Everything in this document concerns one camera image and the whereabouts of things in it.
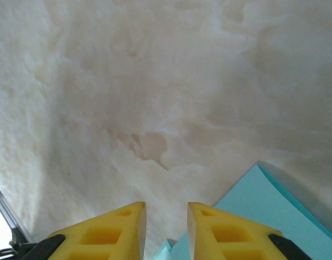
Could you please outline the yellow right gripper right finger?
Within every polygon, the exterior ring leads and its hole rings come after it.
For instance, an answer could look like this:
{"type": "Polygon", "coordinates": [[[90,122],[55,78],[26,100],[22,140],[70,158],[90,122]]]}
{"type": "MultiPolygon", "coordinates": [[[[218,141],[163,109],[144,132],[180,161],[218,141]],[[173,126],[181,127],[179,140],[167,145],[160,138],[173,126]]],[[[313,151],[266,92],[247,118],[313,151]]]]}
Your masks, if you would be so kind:
{"type": "Polygon", "coordinates": [[[280,231],[202,203],[188,203],[187,230],[191,259],[310,259],[280,231]]]}

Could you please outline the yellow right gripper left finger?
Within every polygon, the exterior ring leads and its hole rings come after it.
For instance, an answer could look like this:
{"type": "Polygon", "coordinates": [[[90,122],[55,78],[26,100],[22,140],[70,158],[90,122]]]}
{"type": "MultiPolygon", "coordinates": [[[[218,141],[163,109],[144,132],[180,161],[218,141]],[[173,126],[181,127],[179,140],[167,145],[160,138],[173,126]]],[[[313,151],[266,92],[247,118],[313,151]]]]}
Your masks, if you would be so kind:
{"type": "Polygon", "coordinates": [[[34,247],[33,259],[143,259],[146,203],[136,202],[58,230],[34,247]]]}

